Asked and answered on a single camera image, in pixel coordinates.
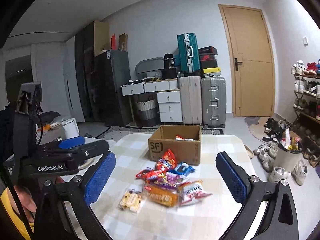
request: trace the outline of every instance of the silver suitcase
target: silver suitcase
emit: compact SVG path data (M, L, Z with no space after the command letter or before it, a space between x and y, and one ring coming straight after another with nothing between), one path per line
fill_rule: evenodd
M201 77L179 78L184 124L202 124Z
M225 128L226 80L224 77L207 77L201 80L203 124Z

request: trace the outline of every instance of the teal suitcase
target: teal suitcase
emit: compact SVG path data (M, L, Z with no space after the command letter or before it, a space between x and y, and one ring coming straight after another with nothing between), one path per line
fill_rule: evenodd
M181 60L181 72L200 73L200 60L197 38L194 33L184 33L177 36Z

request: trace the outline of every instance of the metal screw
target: metal screw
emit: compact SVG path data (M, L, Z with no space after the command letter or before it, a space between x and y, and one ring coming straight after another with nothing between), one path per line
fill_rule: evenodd
M81 180L81 178L82 178L81 175L76 175L76 176L74 176L74 177L72 178L72 180L73 180L74 182L78 182L78 181Z
M256 175L252 175L252 176L250 177L250 179L251 179L253 182L258 182L258 181L259 181L259 178L258 178L258 176L256 176Z
M282 179L282 180L281 180L281 184L282 184L283 186L287 186L287 185L288 185L288 182L287 182L285 179Z
M47 179L47 180L44 182L44 185L45 185L45 186L50 186L50 185L51 185L51 180Z

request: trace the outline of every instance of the drawer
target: drawer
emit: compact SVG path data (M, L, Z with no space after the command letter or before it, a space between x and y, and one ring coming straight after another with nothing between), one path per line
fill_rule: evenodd
M172 112L181 112L181 103L160 103L159 104L160 113L172 113Z
M161 122L182 122L181 112L160 113Z
M136 94L143 94L144 93L143 84L128 85L128 86L122 87L121 89L122 89L122 95L123 96L136 95Z
M158 103L180 102L180 91L157 93Z
M144 91L147 92L157 92L157 91L165 91L169 89L169 81L159 81L159 82L151 82L144 84Z
M170 90L178 89L178 81L177 80L169 80Z

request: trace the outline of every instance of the person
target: person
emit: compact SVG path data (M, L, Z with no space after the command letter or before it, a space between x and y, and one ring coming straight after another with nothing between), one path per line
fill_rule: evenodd
M61 179L60 177L56 178L56 183L63 183L63 182L64 182L64 180ZM20 199L23 210L24 210L26 217L29 221L29 225L31 227L31 230L33 231L34 222L35 222L35 213L37 210L36 204L33 201L31 193L27 188L20 187L20 186L14 186L14 189L17 192L17 195ZM20 232L20 234L24 237L25 240L31 240L23 222L20 219L20 213L18 211L17 205L16 205L16 203L12 197L12 194L8 188L6 188L2 192L0 199L1 199L1 202L4 206L4 208L7 211L7 214L9 215L11 221L14 223L15 227Z

